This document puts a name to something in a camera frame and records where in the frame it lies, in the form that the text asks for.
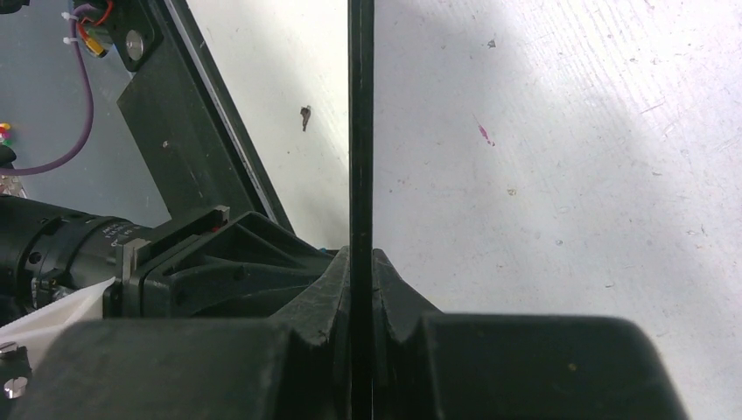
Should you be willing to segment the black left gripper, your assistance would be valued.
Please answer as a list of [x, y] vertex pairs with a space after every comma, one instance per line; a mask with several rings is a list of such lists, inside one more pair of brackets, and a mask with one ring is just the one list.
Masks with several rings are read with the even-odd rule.
[[332, 259], [257, 212], [197, 209], [150, 228], [3, 195], [1, 321], [96, 284], [107, 318], [247, 316], [248, 298], [284, 305]]

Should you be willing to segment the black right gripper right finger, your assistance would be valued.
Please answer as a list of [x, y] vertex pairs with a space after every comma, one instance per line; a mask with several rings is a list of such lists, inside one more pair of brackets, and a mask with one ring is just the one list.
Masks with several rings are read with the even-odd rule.
[[655, 347], [621, 318], [445, 313], [374, 252], [378, 419], [684, 419]]

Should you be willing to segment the black framed whiteboard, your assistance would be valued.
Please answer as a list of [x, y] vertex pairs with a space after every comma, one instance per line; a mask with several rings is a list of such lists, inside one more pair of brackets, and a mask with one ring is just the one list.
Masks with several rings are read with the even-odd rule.
[[353, 419], [372, 419], [375, 3], [348, 3], [350, 350]]

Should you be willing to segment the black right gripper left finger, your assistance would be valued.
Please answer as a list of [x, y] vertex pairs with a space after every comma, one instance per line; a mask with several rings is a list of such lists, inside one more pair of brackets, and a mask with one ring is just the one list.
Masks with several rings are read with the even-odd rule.
[[349, 256], [267, 318], [80, 322], [12, 419], [347, 419]]

